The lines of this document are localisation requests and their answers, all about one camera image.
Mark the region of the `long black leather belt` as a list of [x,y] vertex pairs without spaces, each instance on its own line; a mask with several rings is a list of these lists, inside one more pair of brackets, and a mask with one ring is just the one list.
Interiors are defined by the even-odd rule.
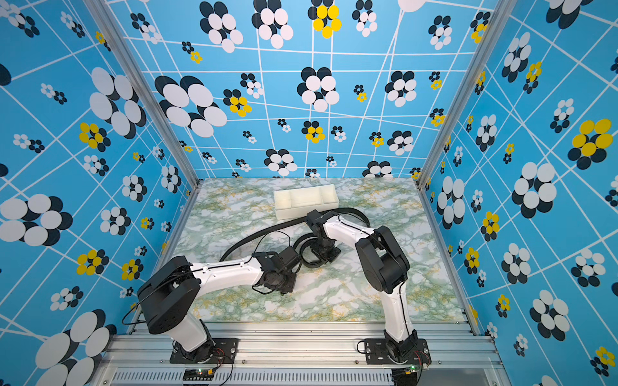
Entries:
[[326,263],[321,262],[312,252],[311,245],[315,236],[307,233],[302,235],[294,244],[293,248],[299,254],[302,264],[309,269],[317,269]]

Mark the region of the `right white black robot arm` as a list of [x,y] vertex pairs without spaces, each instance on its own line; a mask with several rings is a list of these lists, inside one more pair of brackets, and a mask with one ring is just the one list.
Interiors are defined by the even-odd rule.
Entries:
[[306,224],[315,238],[310,249],[322,262],[332,262],[343,244],[357,253],[367,282],[381,297],[389,356],[405,363],[414,352],[418,333],[411,321],[406,289],[410,262],[386,226],[362,227],[342,220],[334,211],[309,212]]

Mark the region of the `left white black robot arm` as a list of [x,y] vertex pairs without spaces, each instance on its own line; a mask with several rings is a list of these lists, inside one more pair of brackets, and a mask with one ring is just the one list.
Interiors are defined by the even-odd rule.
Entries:
[[193,302],[203,295],[239,286],[263,287],[266,294],[289,294],[300,265],[301,258],[292,247],[214,264],[193,264],[177,256],[138,290],[138,303],[148,332],[172,339],[174,361],[181,357],[188,363],[205,363],[220,351],[205,323],[192,314]]

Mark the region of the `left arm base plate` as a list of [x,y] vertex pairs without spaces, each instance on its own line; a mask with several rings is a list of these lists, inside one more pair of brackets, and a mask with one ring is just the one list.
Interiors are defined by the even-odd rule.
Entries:
[[188,352],[182,346],[173,342],[170,363],[198,364],[198,363],[234,363],[238,353],[239,339],[211,338],[193,352]]

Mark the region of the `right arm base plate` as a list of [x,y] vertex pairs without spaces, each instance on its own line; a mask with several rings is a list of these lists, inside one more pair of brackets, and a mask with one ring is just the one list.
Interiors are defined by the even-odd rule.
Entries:
[[419,368],[432,363],[431,353],[426,339],[409,339],[397,344],[391,339],[363,339],[360,341],[360,353],[365,362],[371,365],[406,365]]

